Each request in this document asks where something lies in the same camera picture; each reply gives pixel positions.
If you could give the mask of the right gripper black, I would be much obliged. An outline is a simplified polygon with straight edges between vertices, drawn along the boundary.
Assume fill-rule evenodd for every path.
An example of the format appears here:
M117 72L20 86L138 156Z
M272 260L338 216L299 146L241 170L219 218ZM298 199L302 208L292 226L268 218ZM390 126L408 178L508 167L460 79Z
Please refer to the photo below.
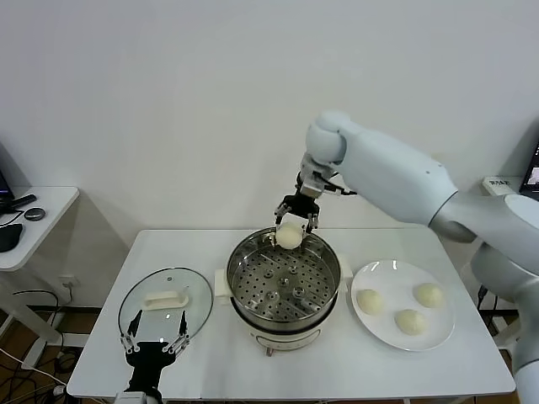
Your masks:
M275 210L275 229L280 228L283 218L288 213L307 218L304 232L310 234L313 230L318 229L319 211L319 206L314 198L301 193L287 195Z

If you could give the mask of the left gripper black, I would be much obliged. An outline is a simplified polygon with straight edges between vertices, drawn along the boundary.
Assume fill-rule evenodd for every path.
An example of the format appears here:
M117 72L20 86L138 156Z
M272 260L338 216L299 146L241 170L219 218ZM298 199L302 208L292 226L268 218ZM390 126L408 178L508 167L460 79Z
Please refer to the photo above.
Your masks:
M173 363L173 355L181 353L189 344L186 311L182 311L177 337L171 343L140 342L136 348L136 334L141 320L141 310L120 330L120 341L126 362L133 368L126 391L158 391L161 373Z

